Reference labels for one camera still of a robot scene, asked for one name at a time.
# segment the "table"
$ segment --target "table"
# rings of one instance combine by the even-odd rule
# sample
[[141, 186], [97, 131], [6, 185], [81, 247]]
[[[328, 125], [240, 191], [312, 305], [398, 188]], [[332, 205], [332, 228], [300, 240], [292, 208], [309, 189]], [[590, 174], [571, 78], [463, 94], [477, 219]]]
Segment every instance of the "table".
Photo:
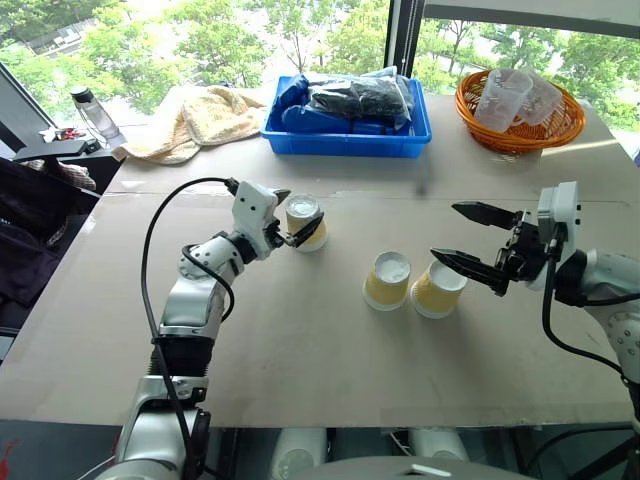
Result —
[[[419, 160], [278, 157], [255, 138], [203, 151], [182, 167], [126, 162], [98, 203], [0, 368], [0, 417], [119, 424], [151, 351], [138, 275], [144, 231], [166, 193], [197, 176], [233, 175], [318, 196], [330, 239], [303, 255], [280, 249], [234, 283], [203, 408], [216, 426], [489, 426], [625, 421], [628, 394], [607, 369], [542, 333], [542, 295], [503, 298], [469, 282], [459, 308], [428, 321], [410, 305], [382, 313], [361, 286], [375, 255], [403, 252], [417, 278], [430, 247], [492, 261], [506, 232], [449, 205], [534, 209], [541, 188], [578, 180], [578, 248], [640, 256], [640, 177], [602, 122], [571, 145], [519, 159], [479, 147], [451, 97], [429, 97], [434, 140]], [[231, 228], [218, 186], [177, 197], [150, 255], [157, 315], [179, 248]], [[558, 335], [612, 358], [582, 310], [555, 304]]]

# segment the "orange basket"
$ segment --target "orange basket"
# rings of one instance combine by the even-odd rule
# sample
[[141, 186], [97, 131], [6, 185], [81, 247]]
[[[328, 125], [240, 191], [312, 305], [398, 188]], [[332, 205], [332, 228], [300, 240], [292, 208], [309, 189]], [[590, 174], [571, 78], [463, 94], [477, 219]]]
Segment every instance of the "orange basket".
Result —
[[481, 125], [473, 118], [490, 70], [469, 75], [456, 90], [456, 110], [467, 125], [469, 133], [482, 145], [501, 153], [522, 154], [547, 147], [559, 147], [576, 138], [584, 128], [582, 107], [565, 89], [564, 102], [539, 125], [521, 123], [500, 133]]

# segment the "beige towel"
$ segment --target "beige towel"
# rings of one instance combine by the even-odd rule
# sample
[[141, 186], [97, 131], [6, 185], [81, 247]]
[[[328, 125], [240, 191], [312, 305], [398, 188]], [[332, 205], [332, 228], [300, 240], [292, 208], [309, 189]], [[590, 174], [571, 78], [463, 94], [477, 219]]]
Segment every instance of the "beige towel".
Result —
[[173, 87], [151, 124], [136, 140], [112, 155], [164, 165], [183, 163], [202, 145], [221, 145], [255, 135], [264, 119], [264, 103], [247, 89]]

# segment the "yellow paper cup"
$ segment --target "yellow paper cup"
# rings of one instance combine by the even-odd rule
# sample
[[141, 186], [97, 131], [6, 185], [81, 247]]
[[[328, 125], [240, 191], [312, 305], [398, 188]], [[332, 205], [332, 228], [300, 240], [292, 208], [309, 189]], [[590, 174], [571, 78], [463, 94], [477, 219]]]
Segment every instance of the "yellow paper cup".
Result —
[[467, 278], [435, 260], [411, 287], [411, 302], [420, 315], [444, 318], [456, 307]]
[[371, 308], [395, 310], [403, 304], [409, 287], [411, 265], [398, 252], [383, 252], [376, 257], [373, 269], [362, 287], [362, 295]]
[[[289, 233], [297, 233], [305, 227], [320, 212], [318, 201], [311, 195], [294, 195], [289, 198], [287, 207], [287, 229]], [[313, 235], [296, 250], [303, 253], [315, 252], [327, 242], [327, 227], [324, 218]]]

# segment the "water bottle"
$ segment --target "water bottle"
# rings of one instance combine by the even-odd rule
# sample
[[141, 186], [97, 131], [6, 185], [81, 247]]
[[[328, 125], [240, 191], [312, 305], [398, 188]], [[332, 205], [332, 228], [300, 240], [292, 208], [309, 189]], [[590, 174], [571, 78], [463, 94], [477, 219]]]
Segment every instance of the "water bottle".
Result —
[[120, 130], [113, 122], [109, 114], [102, 107], [91, 90], [84, 86], [73, 87], [71, 97], [76, 108], [83, 116], [88, 118], [104, 138], [114, 138], [120, 134]]

